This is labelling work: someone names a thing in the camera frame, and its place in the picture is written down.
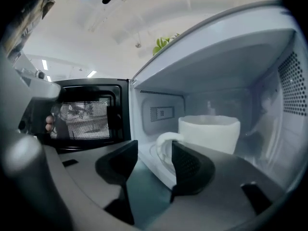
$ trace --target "white mug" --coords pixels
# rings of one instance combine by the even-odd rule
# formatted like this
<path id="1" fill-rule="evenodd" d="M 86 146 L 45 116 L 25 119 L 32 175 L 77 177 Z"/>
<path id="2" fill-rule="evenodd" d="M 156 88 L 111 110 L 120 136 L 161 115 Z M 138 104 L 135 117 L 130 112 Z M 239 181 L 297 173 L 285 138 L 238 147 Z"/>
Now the white mug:
<path id="1" fill-rule="evenodd" d="M 156 150 L 159 158 L 172 164 L 167 155 L 167 141 L 180 141 L 196 144 L 216 151 L 233 154 L 240 135 L 241 123 L 235 117 L 220 115 L 188 115 L 179 118 L 179 133 L 168 132 L 156 140 Z"/>

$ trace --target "ceiling light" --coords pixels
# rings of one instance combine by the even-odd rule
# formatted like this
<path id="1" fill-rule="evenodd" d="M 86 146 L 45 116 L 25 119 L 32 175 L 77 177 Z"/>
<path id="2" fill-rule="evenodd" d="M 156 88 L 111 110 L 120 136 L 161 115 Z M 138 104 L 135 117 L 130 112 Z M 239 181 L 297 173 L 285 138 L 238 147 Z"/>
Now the ceiling light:
<path id="1" fill-rule="evenodd" d="M 93 75 L 95 75 L 96 74 L 96 71 L 92 71 L 91 73 L 89 73 L 89 75 L 87 76 L 88 78 L 91 78 Z"/>
<path id="2" fill-rule="evenodd" d="M 43 67 L 44 67 L 44 69 L 45 69 L 45 70 L 48 70 L 46 60 L 42 60 L 42 63 L 43 63 Z"/>

